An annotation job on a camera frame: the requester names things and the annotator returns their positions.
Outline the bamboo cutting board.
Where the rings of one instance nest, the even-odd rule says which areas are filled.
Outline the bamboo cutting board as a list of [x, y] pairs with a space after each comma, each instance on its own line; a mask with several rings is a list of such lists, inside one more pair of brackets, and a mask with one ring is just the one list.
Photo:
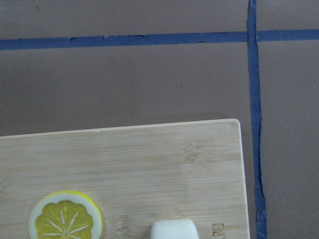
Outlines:
[[191, 219], [202, 239], [247, 239], [240, 122], [219, 119], [0, 139], [0, 236], [26, 239], [34, 206], [57, 191], [90, 197], [105, 239], [148, 239]]

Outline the lemon slice top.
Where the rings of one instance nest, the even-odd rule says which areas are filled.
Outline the lemon slice top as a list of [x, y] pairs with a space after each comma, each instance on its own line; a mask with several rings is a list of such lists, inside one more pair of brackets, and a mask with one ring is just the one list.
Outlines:
[[31, 239], [100, 239], [103, 227], [94, 201], [74, 191], [45, 196], [33, 208], [28, 222]]

